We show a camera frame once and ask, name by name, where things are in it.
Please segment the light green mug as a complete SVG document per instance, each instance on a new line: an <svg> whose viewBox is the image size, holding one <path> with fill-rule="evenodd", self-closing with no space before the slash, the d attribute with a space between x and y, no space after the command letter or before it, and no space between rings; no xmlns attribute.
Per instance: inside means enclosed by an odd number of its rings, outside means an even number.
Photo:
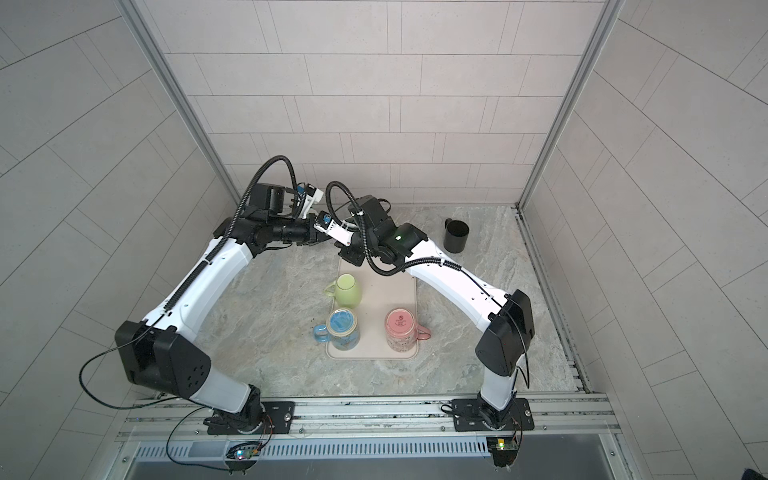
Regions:
<svg viewBox="0 0 768 480"><path fill-rule="evenodd" d="M339 308L355 309L362 300L362 288L352 274L344 273L324 289Z"/></svg>

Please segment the black mug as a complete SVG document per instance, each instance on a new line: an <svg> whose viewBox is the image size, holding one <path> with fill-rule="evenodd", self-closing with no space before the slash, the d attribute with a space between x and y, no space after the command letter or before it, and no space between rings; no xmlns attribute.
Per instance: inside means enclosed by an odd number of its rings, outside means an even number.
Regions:
<svg viewBox="0 0 768 480"><path fill-rule="evenodd" d="M453 254L463 252L470 233L469 225L464 221L448 218L444 222L444 227L445 250Z"/></svg>

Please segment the pink ghost mug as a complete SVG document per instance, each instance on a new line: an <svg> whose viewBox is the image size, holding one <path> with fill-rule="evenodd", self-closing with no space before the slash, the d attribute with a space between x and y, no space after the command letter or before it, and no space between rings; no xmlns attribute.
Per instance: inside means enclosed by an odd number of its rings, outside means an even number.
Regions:
<svg viewBox="0 0 768 480"><path fill-rule="evenodd" d="M431 331L421 326L415 315L404 308L397 308L388 313L385 319L386 339L395 352L407 352L419 341L429 340Z"/></svg>

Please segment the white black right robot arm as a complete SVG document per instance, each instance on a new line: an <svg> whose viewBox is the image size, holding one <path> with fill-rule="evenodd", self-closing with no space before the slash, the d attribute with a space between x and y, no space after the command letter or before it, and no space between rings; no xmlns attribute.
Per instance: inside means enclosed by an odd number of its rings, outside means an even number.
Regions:
<svg viewBox="0 0 768 480"><path fill-rule="evenodd" d="M472 274L419 228L410 223L396 225L375 197L350 200L348 211L344 220L334 211L325 213L316 227L336 240L347 262L367 263L385 277L407 273L459 308L482 333L475 347L484 367L478 416L493 430L508 424L521 428L516 382L530 379L528 350L535 336L528 295L520 290L505 292Z"/></svg>

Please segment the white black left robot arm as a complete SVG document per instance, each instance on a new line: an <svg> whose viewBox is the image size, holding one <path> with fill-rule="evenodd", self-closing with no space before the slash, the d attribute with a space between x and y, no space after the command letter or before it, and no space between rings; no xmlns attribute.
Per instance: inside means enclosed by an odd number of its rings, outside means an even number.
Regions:
<svg viewBox="0 0 768 480"><path fill-rule="evenodd" d="M139 322L115 334L127 380L212 409L209 433L249 434L269 427L260 390L217 370L195 345L204 320L229 283L274 247L311 245L324 237L312 207L323 198L311 184L289 189L257 184L242 211L215 231L199 263Z"/></svg>

